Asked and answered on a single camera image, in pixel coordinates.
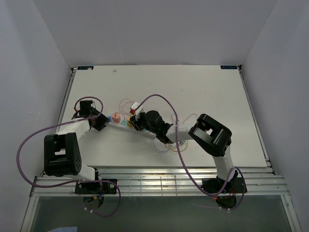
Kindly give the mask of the white multicolour power strip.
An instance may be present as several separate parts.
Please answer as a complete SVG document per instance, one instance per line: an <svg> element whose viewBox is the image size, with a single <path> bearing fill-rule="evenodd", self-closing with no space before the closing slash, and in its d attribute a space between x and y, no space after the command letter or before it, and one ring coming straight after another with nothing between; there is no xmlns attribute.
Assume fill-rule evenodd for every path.
<svg viewBox="0 0 309 232"><path fill-rule="evenodd" d="M119 113L119 114L121 116L121 122L119 124L112 122L111 115L110 115L110 116L107 116L108 122L107 122L106 125L114 128L114 129L130 132L130 133L134 133L134 134L139 134L139 135L149 137L149 138L155 138L155 135L152 132L149 132L147 130L138 131L138 130L135 130L134 127L132 127L132 128L128 127L127 126L127 122L128 122L127 116L122 114L122 113Z"/></svg>

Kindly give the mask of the yellow charger plug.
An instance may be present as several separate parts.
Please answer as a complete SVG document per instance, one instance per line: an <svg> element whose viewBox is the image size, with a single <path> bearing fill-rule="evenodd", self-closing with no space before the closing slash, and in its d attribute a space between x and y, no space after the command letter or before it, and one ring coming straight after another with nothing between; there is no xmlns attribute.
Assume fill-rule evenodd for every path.
<svg viewBox="0 0 309 232"><path fill-rule="evenodd" d="M127 126L131 128L133 127L133 125L129 121L127 122Z"/></svg>

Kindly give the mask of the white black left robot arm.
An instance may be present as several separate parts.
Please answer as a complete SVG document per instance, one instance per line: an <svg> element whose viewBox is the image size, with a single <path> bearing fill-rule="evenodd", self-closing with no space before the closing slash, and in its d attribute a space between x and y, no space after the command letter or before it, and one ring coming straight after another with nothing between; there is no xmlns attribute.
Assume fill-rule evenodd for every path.
<svg viewBox="0 0 309 232"><path fill-rule="evenodd" d="M86 180L86 188L97 193L102 189L102 180L95 168L82 162L78 142L91 129L101 131L109 120L91 100L80 101L80 109L75 110L72 120L58 133L45 136L44 171L48 176Z"/></svg>

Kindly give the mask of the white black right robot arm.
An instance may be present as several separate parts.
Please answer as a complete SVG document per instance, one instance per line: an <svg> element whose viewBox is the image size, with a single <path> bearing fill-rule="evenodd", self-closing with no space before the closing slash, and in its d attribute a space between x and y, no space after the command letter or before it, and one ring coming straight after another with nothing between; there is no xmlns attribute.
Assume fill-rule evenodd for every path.
<svg viewBox="0 0 309 232"><path fill-rule="evenodd" d="M155 134L164 144L176 144L180 141L194 140L206 153L213 157L217 170L215 179L203 179L204 191L215 194L219 191L228 193L234 190L237 171L233 173L233 162L230 154L232 132L229 128L207 114L201 114L195 123L165 122L161 115L154 110L147 113L132 115L130 123L137 131L146 130Z"/></svg>

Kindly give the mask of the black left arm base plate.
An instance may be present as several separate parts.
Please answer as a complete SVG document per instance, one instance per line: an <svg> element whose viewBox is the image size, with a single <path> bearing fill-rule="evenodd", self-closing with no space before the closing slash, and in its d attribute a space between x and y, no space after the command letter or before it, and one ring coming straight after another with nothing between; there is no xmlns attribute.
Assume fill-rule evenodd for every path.
<svg viewBox="0 0 309 232"><path fill-rule="evenodd" d="M76 184L74 193L75 194L116 194L117 190L115 184L117 184L117 179L102 179L104 181L109 181L111 183L80 183Z"/></svg>

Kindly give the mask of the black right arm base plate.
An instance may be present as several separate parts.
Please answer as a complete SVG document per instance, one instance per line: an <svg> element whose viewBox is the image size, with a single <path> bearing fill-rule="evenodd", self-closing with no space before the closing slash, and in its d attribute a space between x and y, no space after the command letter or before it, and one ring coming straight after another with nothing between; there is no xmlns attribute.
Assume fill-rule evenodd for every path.
<svg viewBox="0 0 309 232"><path fill-rule="evenodd" d="M217 193L221 190L224 185L224 181L219 178L203 178L202 185L204 191L208 193ZM226 193L247 193L247 187L244 187L243 180L237 177L235 180L227 182L222 194Z"/></svg>

